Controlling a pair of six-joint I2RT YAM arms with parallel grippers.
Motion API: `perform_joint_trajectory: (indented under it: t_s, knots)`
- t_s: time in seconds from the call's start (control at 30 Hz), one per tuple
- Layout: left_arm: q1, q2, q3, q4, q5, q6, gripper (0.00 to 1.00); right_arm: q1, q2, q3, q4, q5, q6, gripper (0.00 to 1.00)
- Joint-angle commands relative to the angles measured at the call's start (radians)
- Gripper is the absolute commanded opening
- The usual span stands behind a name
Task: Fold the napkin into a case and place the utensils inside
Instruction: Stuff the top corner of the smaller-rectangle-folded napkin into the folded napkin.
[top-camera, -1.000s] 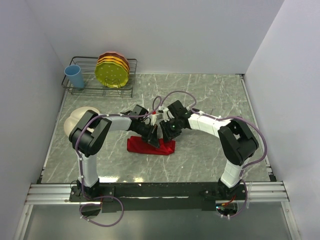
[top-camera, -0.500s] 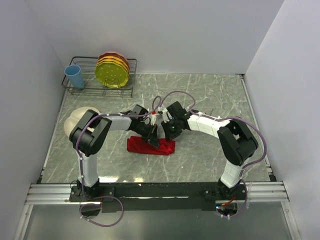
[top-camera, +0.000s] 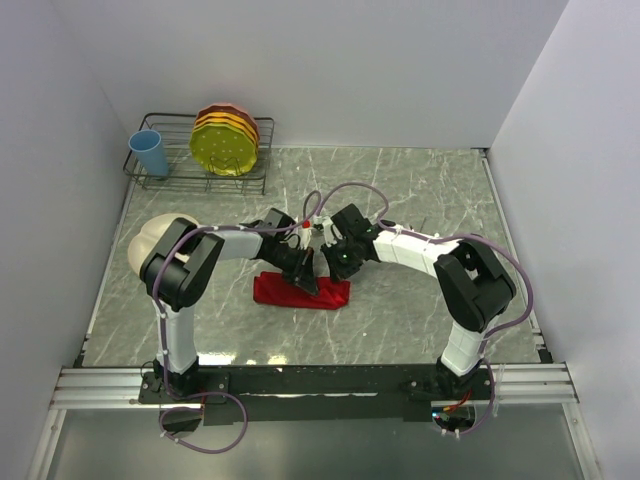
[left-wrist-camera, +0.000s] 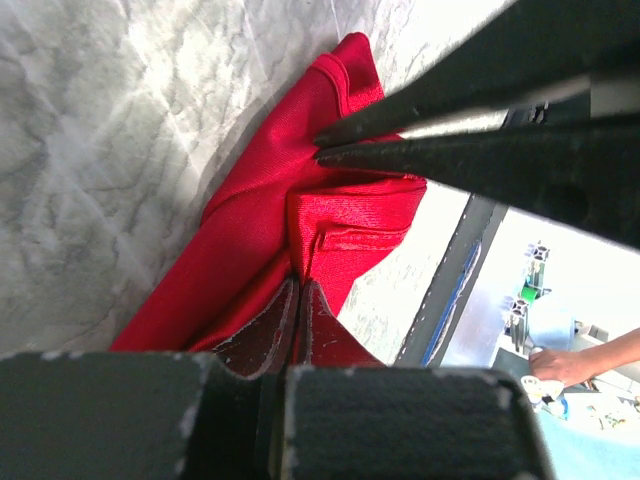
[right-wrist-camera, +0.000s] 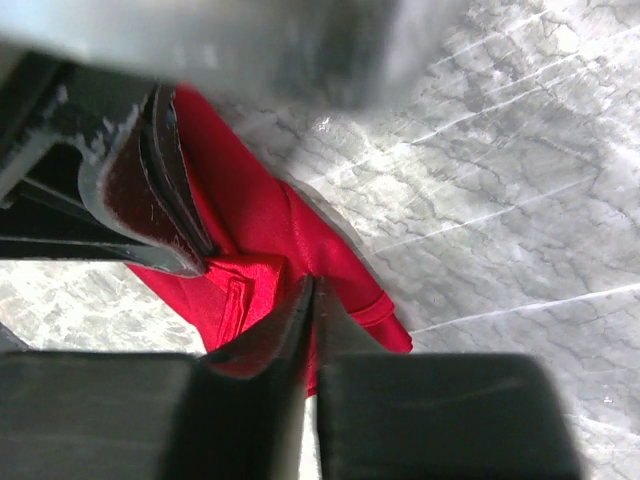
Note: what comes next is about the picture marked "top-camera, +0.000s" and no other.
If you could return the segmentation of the red cloth napkin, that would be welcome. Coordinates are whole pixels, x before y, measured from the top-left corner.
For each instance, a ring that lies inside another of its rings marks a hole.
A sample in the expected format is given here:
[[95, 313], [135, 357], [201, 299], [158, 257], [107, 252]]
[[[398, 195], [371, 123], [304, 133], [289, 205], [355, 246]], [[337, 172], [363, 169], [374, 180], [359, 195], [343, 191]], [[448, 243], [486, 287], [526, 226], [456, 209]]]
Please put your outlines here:
[[253, 281], [253, 300], [258, 304], [315, 310], [338, 310], [349, 303], [351, 283], [317, 279], [317, 295], [287, 283], [281, 273], [261, 272]]

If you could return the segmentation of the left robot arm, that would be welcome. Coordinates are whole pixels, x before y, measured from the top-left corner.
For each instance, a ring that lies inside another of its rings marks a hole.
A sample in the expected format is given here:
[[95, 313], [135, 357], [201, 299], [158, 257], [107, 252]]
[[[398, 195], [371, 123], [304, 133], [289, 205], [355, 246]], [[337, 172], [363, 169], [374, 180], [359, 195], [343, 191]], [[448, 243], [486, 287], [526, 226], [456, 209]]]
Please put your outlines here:
[[137, 243], [149, 244], [138, 275], [156, 311], [159, 345], [154, 372], [173, 400], [188, 401], [200, 389], [194, 309], [218, 262], [262, 260], [280, 269], [287, 284], [318, 294], [313, 249], [286, 243], [289, 232], [297, 228], [292, 217], [272, 208], [263, 219], [231, 226], [200, 226], [172, 215], [161, 235], [143, 229], [136, 237]]

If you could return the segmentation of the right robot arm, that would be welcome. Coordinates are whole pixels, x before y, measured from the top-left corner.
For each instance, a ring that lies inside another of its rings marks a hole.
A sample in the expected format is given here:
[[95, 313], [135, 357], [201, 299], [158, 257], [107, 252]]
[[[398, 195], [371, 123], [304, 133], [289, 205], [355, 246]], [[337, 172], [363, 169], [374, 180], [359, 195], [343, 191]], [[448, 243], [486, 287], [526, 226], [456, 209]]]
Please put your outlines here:
[[322, 233], [321, 251], [334, 282], [349, 279], [368, 261], [401, 265], [438, 281], [453, 324], [435, 382], [444, 396], [463, 396], [473, 385], [487, 329], [516, 294], [491, 248], [475, 239], [440, 242], [386, 220], [374, 224], [353, 204], [324, 218]]

